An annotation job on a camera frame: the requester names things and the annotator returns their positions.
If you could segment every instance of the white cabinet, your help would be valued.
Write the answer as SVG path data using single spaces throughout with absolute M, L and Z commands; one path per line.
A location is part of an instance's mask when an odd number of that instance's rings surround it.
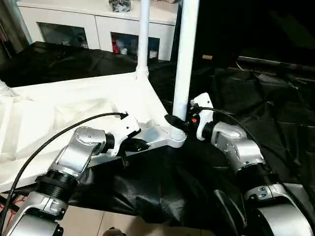
M 112 52 L 113 40 L 119 40 L 118 44 L 125 44 L 125 46 L 118 45 L 120 49 L 123 47 L 128 51 L 132 48 L 137 50 L 139 21 L 96 16 L 96 25 L 101 50 Z M 148 50 L 151 51 L 151 57 L 155 57 L 154 52 L 156 52 L 158 59 L 170 60 L 174 29 L 175 27 L 170 25 L 149 23 Z
M 33 42 L 50 42 L 137 56 L 141 1 L 115 13 L 108 0 L 20 0 L 17 2 Z M 178 4 L 153 1 L 149 55 L 170 60 Z
M 100 49 L 94 15 L 32 7 L 20 11 L 33 42 Z

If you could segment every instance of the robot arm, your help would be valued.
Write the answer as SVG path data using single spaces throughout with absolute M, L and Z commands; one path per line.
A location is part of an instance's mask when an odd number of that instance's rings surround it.
M 101 152 L 114 157 L 120 145 L 141 131 L 132 116 L 110 133 L 90 127 L 77 128 L 48 172 L 36 179 L 39 186 L 31 192 L 14 219 L 5 229 L 4 236 L 62 236 L 61 220 L 68 208 L 68 200 L 80 182 L 92 155 Z
M 190 104 L 191 120 L 197 125 L 197 138 L 208 140 L 221 150 L 236 176 L 246 201 L 248 218 L 251 218 L 248 222 L 250 234 L 313 236 L 307 219 L 266 164 L 258 145 L 247 138 L 246 132 L 235 125 L 214 123 L 213 111 L 195 112 L 194 107 L 212 108 L 207 93 L 199 95 Z

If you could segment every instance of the white clamp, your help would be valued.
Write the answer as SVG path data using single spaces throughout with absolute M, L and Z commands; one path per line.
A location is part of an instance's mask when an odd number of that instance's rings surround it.
M 197 96 L 195 99 L 190 101 L 190 104 L 193 106 L 194 104 L 198 104 L 199 107 L 209 107 L 213 108 L 212 102 L 210 100 L 210 96 L 208 93 L 202 93 Z M 213 111 L 210 110 L 202 110 L 199 113 L 200 122 L 197 128 L 197 139 L 204 141 L 205 139 L 202 137 L 202 130 L 205 127 L 206 123 L 213 121 Z
M 114 136 L 115 144 L 113 149 L 109 149 L 106 154 L 110 157 L 115 157 L 119 151 L 122 142 L 128 138 L 128 135 L 133 132 L 139 133 L 140 126 L 134 116 L 128 115 L 122 119 L 115 129 L 111 130 L 110 133 Z

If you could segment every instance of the floor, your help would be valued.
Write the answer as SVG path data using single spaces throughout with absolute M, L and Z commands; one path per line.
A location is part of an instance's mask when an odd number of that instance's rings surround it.
M 60 225 L 63 236 L 102 236 L 115 227 L 126 236 L 215 236 L 211 231 L 147 224 L 140 217 L 70 206 Z

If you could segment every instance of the black plastic sheet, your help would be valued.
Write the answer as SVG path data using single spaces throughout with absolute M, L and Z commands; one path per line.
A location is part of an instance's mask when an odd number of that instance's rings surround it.
M 124 55 L 35 43 L 0 68 L 0 79 L 16 87 L 127 73 L 135 67 Z M 151 84 L 171 111 L 176 65 L 150 61 L 149 70 Z M 215 108 L 234 114 L 263 144 L 265 159 L 282 181 L 298 183 L 298 174 L 315 185 L 314 91 L 314 82 L 202 66 L 193 69 L 189 97 L 208 92 Z M 90 168 L 70 203 L 140 215 L 152 223 L 209 229 L 217 235 L 228 234 L 213 191 L 225 192 L 243 209 L 224 155 L 194 136 L 182 148 L 147 151 L 129 157 L 129 162 L 127 169 L 121 160 Z

